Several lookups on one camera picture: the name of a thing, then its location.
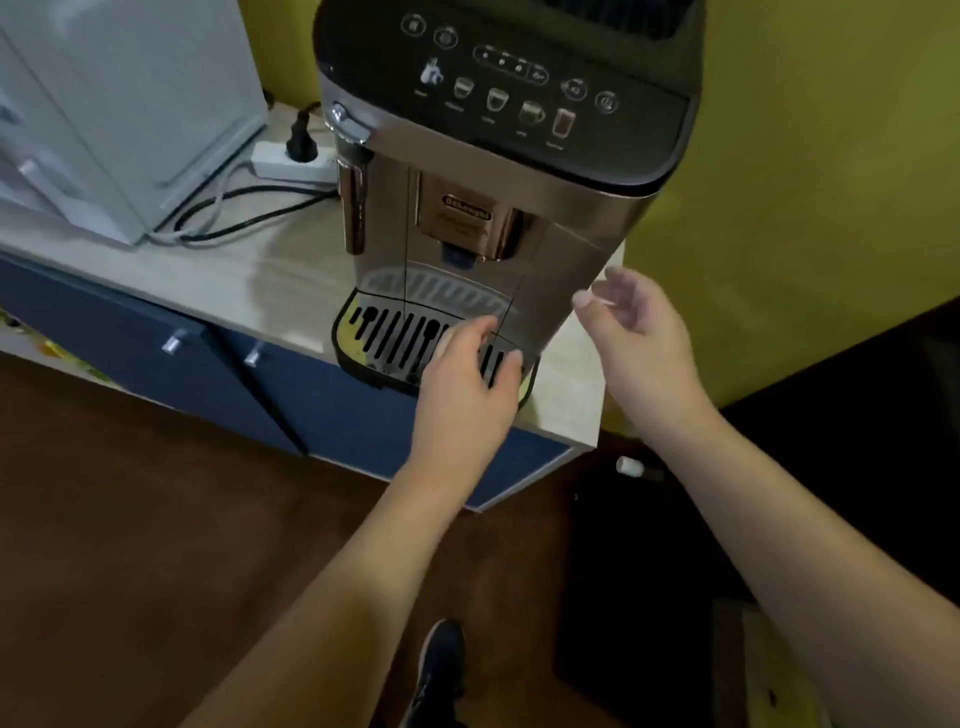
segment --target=espresso machine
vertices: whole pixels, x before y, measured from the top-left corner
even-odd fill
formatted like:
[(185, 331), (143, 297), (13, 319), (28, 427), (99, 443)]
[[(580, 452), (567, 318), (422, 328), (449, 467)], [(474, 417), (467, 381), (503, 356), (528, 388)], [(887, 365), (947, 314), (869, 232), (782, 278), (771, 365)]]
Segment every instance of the espresso machine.
[(343, 369), (416, 394), (444, 331), (497, 318), (523, 400), (570, 297), (680, 162), (705, 0), (324, 0), (313, 30), (356, 287)]

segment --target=blue cabinet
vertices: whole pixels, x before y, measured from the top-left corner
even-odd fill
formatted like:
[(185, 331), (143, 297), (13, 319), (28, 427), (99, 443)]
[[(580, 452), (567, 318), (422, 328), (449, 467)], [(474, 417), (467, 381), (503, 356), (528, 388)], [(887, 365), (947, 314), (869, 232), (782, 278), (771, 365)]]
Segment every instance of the blue cabinet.
[[(307, 451), (355, 470), (393, 477), (410, 452), (416, 401), (373, 389), (333, 364), (223, 331), (238, 359), (256, 350), (250, 373)], [(513, 429), (468, 506), (482, 507), (543, 466), (568, 445)]]
[(198, 321), (2, 254), (0, 307), (131, 392), (300, 452)]

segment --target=brown floor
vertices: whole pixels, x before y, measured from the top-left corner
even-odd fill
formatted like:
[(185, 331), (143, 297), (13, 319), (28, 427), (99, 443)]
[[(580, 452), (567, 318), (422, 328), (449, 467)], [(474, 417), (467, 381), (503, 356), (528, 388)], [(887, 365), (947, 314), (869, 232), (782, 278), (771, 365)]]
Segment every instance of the brown floor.
[[(382, 484), (0, 354), (0, 724), (173, 728), (344, 542)], [(614, 726), (552, 673), (574, 463), (434, 560), (381, 714), (439, 617), (468, 637), (461, 719)]]

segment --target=yellow wall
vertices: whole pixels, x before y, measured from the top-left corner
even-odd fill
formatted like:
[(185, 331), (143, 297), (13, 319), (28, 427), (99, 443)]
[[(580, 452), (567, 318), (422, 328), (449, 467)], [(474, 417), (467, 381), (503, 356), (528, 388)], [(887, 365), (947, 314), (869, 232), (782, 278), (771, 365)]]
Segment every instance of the yellow wall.
[(313, 16), (320, 0), (239, 0), (260, 83), (302, 109), (320, 98)]
[[(313, 99), (315, 0), (241, 5), (265, 85)], [(960, 4), (708, 7), (697, 130), (627, 261), (725, 403), (960, 294)]]

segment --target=shoe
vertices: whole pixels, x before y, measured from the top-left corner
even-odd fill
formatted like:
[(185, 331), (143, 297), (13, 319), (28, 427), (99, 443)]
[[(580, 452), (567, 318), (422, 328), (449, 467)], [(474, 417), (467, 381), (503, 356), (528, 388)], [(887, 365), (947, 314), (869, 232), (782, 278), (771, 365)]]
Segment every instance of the shoe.
[(463, 628), (453, 619), (441, 619), (423, 642), (417, 689), (402, 725), (407, 728), (459, 725), (453, 703), (464, 694), (466, 664)]

